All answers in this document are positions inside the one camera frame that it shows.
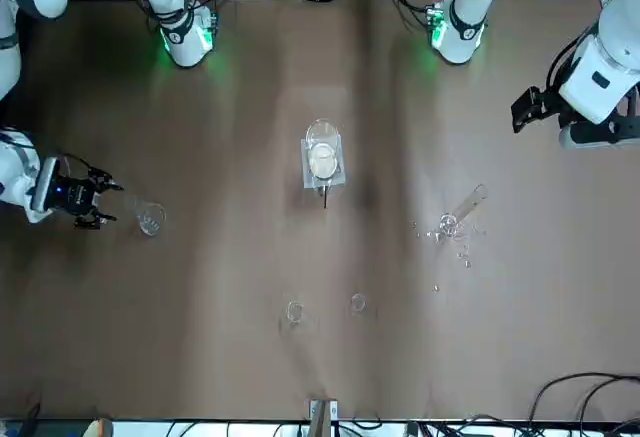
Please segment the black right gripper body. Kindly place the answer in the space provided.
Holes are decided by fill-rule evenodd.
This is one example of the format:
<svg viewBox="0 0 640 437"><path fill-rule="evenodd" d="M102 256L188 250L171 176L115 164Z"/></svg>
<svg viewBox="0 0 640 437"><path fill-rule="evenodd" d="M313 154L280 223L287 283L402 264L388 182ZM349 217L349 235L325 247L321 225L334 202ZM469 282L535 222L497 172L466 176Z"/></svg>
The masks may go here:
<svg viewBox="0 0 640 437"><path fill-rule="evenodd" d="M94 197L97 192L97 174L88 171L83 179L64 175L53 178L53 208L75 217L97 216Z"/></svg>

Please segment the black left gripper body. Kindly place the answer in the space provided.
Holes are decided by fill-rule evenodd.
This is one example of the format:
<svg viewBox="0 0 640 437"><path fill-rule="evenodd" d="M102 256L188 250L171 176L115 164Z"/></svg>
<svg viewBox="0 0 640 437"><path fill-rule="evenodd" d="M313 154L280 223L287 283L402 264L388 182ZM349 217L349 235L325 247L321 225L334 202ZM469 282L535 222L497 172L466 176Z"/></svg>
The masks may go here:
<svg viewBox="0 0 640 437"><path fill-rule="evenodd" d="M534 101L536 120L544 120L553 116L561 119L571 115L571 106L560 96L557 90L535 88Z"/></svg>

